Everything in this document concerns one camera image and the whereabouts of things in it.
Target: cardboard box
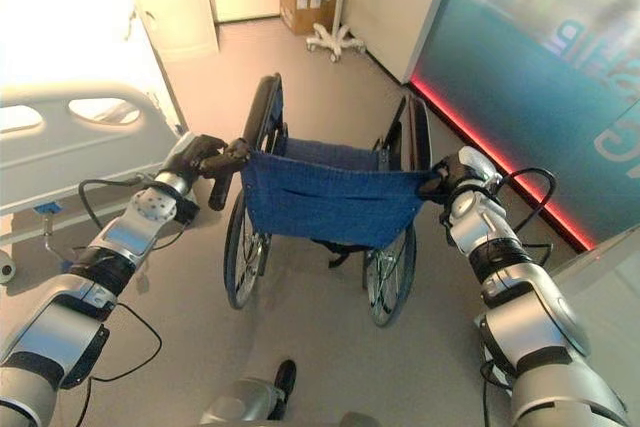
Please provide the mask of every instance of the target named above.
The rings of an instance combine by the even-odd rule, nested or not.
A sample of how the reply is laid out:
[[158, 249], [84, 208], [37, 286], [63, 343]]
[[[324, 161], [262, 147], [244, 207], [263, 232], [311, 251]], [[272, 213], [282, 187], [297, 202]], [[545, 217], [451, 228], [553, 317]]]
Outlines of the cardboard box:
[[336, 0], [280, 0], [280, 16], [296, 35], [312, 34], [313, 24], [331, 31]]

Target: bed wheel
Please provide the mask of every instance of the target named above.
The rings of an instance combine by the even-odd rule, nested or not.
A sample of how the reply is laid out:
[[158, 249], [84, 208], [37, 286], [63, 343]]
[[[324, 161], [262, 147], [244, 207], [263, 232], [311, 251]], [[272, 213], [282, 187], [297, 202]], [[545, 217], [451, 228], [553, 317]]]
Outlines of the bed wheel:
[[16, 275], [16, 263], [4, 250], [0, 250], [0, 284], [8, 283]]

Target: black cable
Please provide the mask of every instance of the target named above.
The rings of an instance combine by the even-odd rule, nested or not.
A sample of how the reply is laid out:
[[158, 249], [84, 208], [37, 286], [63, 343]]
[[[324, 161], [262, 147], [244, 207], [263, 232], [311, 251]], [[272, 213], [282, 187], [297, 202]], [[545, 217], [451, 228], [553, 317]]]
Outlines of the black cable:
[[491, 426], [491, 421], [489, 418], [489, 403], [487, 402], [487, 387], [489, 384], [494, 385], [496, 387], [500, 387], [504, 390], [511, 390], [511, 386], [507, 384], [503, 384], [502, 382], [498, 382], [491, 378], [491, 372], [493, 371], [493, 367], [495, 366], [495, 362], [493, 360], [487, 360], [480, 367], [480, 375], [484, 379], [482, 384], [482, 411], [484, 417], [484, 425], [485, 427]]
[[100, 219], [98, 219], [98, 216], [93, 211], [93, 208], [91, 208], [91, 205], [89, 204], [89, 200], [87, 200], [87, 193], [85, 192], [85, 187], [90, 184], [112, 185], [112, 186], [118, 186], [118, 187], [132, 187], [134, 185], [141, 183], [143, 179], [144, 179], [143, 176], [138, 175], [133, 179], [123, 180], [123, 181], [104, 180], [104, 179], [86, 179], [80, 182], [80, 184], [78, 184], [78, 196], [80, 197], [80, 200], [82, 201], [82, 205], [84, 206], [84, 209], [87, 211], [87, 214], [89, 214], [89, 217], [91, 217], [91, 220], [93, 220], [93, 223], [96, 224], [98, 229], [102, 230], [104, 228], [104, 225], [102, 225], [102, 222], [100, 222]]
[[520, 175], [528, 174], [528, 173], [536, 173], [545, 177], [549, 182], [549, 190], [547, 191], [547, 194], [544, 196], [544, 198], [540, 202], [538, 202], [538, 205], [536, 206], [536, 208], [533, 209], [533, 211], [524, 220], [522, 220], [518, 225], [516, 225], [513, 228], [513, 232], [516, 234], [518, 233], [518, 231], [522, 230], [522, 228], [526, 226], [531, 221], [531, 219], [533, 219], [536, 215], [538, 215], [542, 211], [542, 209], [544, 209], [544, 206], [547, 205], [547, 202], [549, 202], [549, 199], [551, 199], [551, 196], [555, 192], [556, 186], [557, 186], [555, 176], [548, 170], [540, 169], [538, 167], [528, 167], [526, 169], [517, 170], [515, 172], [511, 172], [510, 174], [505, 175], [500, 180], [500, 182], [498, 182], [498, 185], [496, 185], [494, 194], [497, 195], [500, 189], [510, 180], [515, 179]]
[[544, 264], [547, 263], [547, 260], [549, 260], [549, 257], [551, 257], [551, 253], [553, 252], [553, 243], [551, 242], [547, 244], [522, 244], [522, 246], [527, 249], [546, 249], [546, 252], [538, 261], [538, 265], [540, 267], [544, 267]]
[[491, 422], [489, 421], [489, 405], [487, 403], [487, 386], [489, 382], [487, 379], [484, 379], [484, 383], [482, 384], [482, 412], [484, 414], [484, 427], [491, 427]]
[[87, 393], [84, 397], [84, 405], [82, 406], [82, 412], [80, 412], [80, 417], [78, 417], [78, 422], [76, 422], [76, 427], [80, 427], [82, 425], [82, 421], [84, 420], [84, 416], [87, 415], [87, 409], [89, 408], [89, 400], [91, 399], [91, 381], [92, 377], [87, 379]]
[[140, 317], [140, 315], [138, 315], [127, 304], [124, 304], [122, 302], [118, 302], [117, 305], [127, 309], [136, 319], [138, 319], [147, 329], [149, 329], [149, 331], [158, 340], [158, 347], [156, 347], [155, 352], [149, 358], [147, 358], [147, 360], [145, 360], [141, 364], [138, 364], [136, 367], [133, 367], [132, 369], [127, 370], [126, 372], [123, 372], [122, 374], [118, 374], [116, 376], [106, 377], [106, 378], [105, 377], [89, 376], [89, 378], [87, 379], [87, 393], [85, 395], [84, 405], [82, 407], [82, 411], [80, 412], [80, 417], [78, 418], [78, 421], [76, 422], [76, 426], [75, 427], [80, 427], [82, 425], [82, 421], [84, 420], [84, 417], [85, 417], [85, 415], [87, 413], [87, 409], [89, 407], [89, 400], [91, 399], [92, 382], [94, 380], [96, 382], [103, 382], [103, 383], [114, 382], [114, 381], [119, 380], [119, 379], [121, 379], [123, 377], [126, 377], [127, 375], [133, 374], [134, 372], [140, 370], [142, 367], [147, 365], [153, 359], [155, 359], [157, 357], [157, 355], [160, 353], [160, 351], [162, 350], [162, 337], [160, 337], [160, 334], [158, 334], [158, 332], [156, 332], [156, 330], [153, 327], [151, 327], [151, 325], [146, 320], [144, 320], [142, 317]]
[[511, 390], [510, 385], [503, 384], [502, 382], [499, 382], [491, 377], [491, 372], [493, 372], [494, 367], [495, 367], [495, 362], [493, 360], [488, 360], [484, 364], [482, 364], [482, 367], [480, 367], [480, 375], [482, 376], [482, 378], [491, 385], [500, 387], [501, 389], [504, 389], [504, 390]]
[[182, 236], [182, 234], [184, 234], [184, 231], [187, 229], [188, 225], [189, 223], [184, 224], [182, 226], [182, 229], [180, 229], [180, 232], [178, 232], [176, 236], [173, 239], [171, 239], [169, 242], [167, 242], [166, 244], [159, 245], [158, 247], [154, 247], [151, 250], [155, 252], [156, 250], [166, 249], [170, 245], [173, 245]]

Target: glass panel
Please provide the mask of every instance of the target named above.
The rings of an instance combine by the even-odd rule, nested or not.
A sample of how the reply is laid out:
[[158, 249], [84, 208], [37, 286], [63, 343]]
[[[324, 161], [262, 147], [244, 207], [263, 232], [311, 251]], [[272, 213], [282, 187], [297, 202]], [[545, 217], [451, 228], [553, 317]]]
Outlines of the glass panel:
[[446, 0], [412, 80], [593, 244], [640, 219], [639, 40], [640, 0]]
[[42, 123], [42, 116], [26, 105], [0, 108], [0, 133], [30, 129]]
[[135, 122], [140, 110], [121, 99], [77, 99], [69, 109], [83, 119], [106, 125], [126, 125]]

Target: floor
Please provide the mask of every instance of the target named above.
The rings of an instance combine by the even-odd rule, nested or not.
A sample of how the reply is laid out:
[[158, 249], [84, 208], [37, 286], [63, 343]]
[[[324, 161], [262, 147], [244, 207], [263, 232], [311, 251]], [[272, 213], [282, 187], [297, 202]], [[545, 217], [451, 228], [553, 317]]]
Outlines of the floor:
[[[285, 120], [299, 138], [370, 147], [391, 120], [400, 87], [370, 58], [308, 53], [280, 20], [223, 26], [215, 57], [167, 65], [192, 130], [230, 140], [242, 132], [261, 76], [280, 72]], [[431, 116], [434, 160], [460, 140]], [[209, 184], [197, 185], [206, 199]], [[229, 199], [235, 198], [234, 184]], [[511, 220], [528, 212], [513, 193]], [[267, 273], [244, 310], [232, 310], [222, 284], [222, 253], [230, 206], [203, 209], [197, 224], [172, 248], [155, 252], [121, 300], [161, 333], [164, 349], [144, 369], [113, 384], [97, 384], [87, 426], [186, 426], [198, 422], [214, 395], [241, 376], [270, 379], [287, 357], [298, 364], [288, 420], [338, 422], [347, 411], [385, 426], [482, 425], [479, 339], [473, 319], [482, 311], [478, 285], [465, 258], [445, 241], [440, 208], [425, 205], [416, 218], [418, 260], [412, 294], [397, 323], [378, 329], [360, 287], [359, 256], [328, 271], [323, 247], [303, 239], [274, 238]], [[524, 232], [530, 241], [556, 244], [550, 264], [574, 254], [542, 221]], [[91, 227], [57, 234], [83, 243]], [[21, 265], [49, 276], [55, 265], [36, 242], [14, 246]], [[41, 280], [27, 292], [0, 292], [3, 330], [33, 305]], [[125, 311], [107, 322], [112, 335], [94, 373], [111, 375], [143, 360], [154, 339]], [[55, 426], [75, 425], [84, 387], [59, 396]], [[492, 392], [494, 423], [508, 425], [508, 399]]]

